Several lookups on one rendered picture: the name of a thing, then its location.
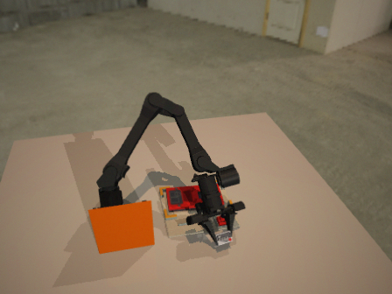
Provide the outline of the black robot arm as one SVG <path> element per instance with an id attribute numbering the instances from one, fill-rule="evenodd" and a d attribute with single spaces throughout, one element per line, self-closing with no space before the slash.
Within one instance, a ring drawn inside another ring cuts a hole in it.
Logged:
<path id="1" fill-rule="evenodd" d="M 218 190 L 218 186 L 226 188 L 240 184 L 240 176 L 234 164 L 220 168 L 212 162 L 205 149 L 200 145 L 184 108 L 155 92 L 145 96 L 139 117 L 136 119 L 131 132 L 121 149 L 108 161 L 103 169 L 103 174 L 96 181 L 99 186 L 101 208 L 123 204 L 122 190 L 120 190 L 118 183 L 122 178 L 125 179 L 125 175 L 130 169 L 127 164 L 132 151 L 135 149 L 148 124 L 158 114 L 175 119 L 188 147 L 192 168 L 196 172 L 216 172 L 213 175 L 207 175 L 206 173 L 201 175 L 195 173 L 193 175 L 191 182 L 198 181 L 201 194 Z"/>

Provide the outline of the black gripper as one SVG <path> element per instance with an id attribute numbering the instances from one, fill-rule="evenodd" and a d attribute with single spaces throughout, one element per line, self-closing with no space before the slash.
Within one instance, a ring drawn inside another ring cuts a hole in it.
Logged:
<path id="1" fill-rule="evenodd" d="M 219 190 L 203 193 L 201 194 L 201 197 L 206 211 L 205 213 L 196 213 L 187 216 L 187 226 L 198 223 L 198 225 L 201 225 L 210 234 L 213 240 L 217 242 L 213 224 L 210 220 L 208 220 L 208 218 L 219 214 L 225 214 L 223 217 L 225 218 L 227 223 L 227 230 L 230 231 L 230 234 L 232 236 L 234 219 L 235 216 L 238 214 L 235 211 L 245 209 L 244 202 L 241 200 L 225 207 L 222 205 L 221 193 L 219 192 Z M 221 211 L 217 212 L 217 209 Z M 211 213 L 211 211 L 213 211 L 213 213 Z"/>

